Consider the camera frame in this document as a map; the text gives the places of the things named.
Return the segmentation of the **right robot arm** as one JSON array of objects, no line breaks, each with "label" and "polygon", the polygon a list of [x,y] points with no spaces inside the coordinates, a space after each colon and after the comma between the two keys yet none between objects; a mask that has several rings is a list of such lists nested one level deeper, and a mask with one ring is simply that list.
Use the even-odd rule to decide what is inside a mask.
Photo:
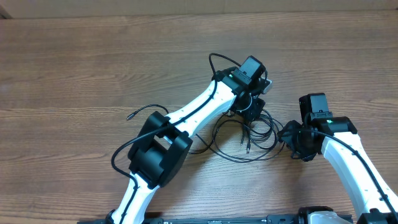
[{"label": "right robot arm", "polygon": [[302,120],[289,121],[277,134],[305,162],[321,154],[334,168],[354,207],[358,223],[397,223],[397,195],[381,177],[346,117],[335,117],[324,93],[300,97]]}]

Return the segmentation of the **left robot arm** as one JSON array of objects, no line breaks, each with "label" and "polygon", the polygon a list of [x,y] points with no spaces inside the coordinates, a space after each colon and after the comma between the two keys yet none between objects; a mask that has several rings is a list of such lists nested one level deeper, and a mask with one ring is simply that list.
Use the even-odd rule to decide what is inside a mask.
[{"label": "left robot arm", "polygon": [[166,186],[177,174],[192,145],[192,137],[216,116],[232,111],[246,121],[254,121],[265,102],[259,99],[271,85],[262,62],[249,56],[233,67],[214,70],[208,88],[183,108],[160,114],[153,112],[138,136],[122,146],[131,161],[127,172],[111,165],[128,177],[124,197],[115,210],[109,212],[106,223],[143,223],[145,211],[157,189]]}]

